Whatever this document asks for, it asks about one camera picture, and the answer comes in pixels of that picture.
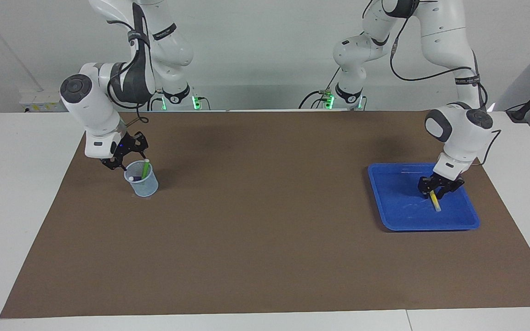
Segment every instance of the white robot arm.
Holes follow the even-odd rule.
[[[148,144],[141,132],[128,134],[112,103],[138,109],[149,102],[156,92],[156,70],[160,93],[168,103],[193,107],[192,89],[181,70],[191,62],[193,52],[175,31],[164,0],[90,0],[90,4],[108,23],[126,28],[132,59],[127,64],[86,63],[79,74],[63,82],[61,100],[86,128],[86,156],[101,159],[112,170],[124,169],[124,155],[137,152],[145,158]]]
[[[339,103],[349,109],[357,108],[366,78],[362,65],[386,55],[387,40],[396,20],[412,16],[421,22],[423,55],[454,73],[458,92],[458,101],[429,111],[425,119],[425,128],[444,143],[444,151],[433,175],[419,181],[419,190],[428,197],[430,191],[440,188],[436,195],[441,199],[445,193],[462,186],[460,175],[488,144],[493,126],[492,118],[484,111],[477,61],[466,36],[462,0],[372,0],[363,17],[364,32],[334,48],[335,61],[341,67],[334,92]],[[398,37],[391,49],[392,58],[397,45]]]

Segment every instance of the brown table mat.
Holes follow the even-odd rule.
[[[479,229],[381,225],[366,168],[434,162],[425,113],[149,117],[130,132],[159,191],[81,143],[2,318],[530,306],[530,248],[481,167]]]

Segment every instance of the blue box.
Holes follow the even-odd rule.
[[[433,163],[376,163],[368,173],[381,216],[392,231],[459,231],[480,226],[463,187],[444,195],[437,212],[418,190],[422,176],[433,174]]]

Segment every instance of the pen holder cup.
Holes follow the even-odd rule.
[[[145,178],[142,178],[144,164],[145,161],[135,161],[128,164],[124,172],[124,179],[130,183],[136,195],[139,197],[150,197],[158,190],[158,181],[153,172],[153,165],[150,163],[149,173]]]

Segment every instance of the yellow marker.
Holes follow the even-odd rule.
[[[437,196],[435,195],[435,191],[429,192],[429,195],[431,196],[431,200],[433,201],[433,206],[435,206],[435,210],[441,211],[441,205],[439,205],[439,200],[437,199]]]

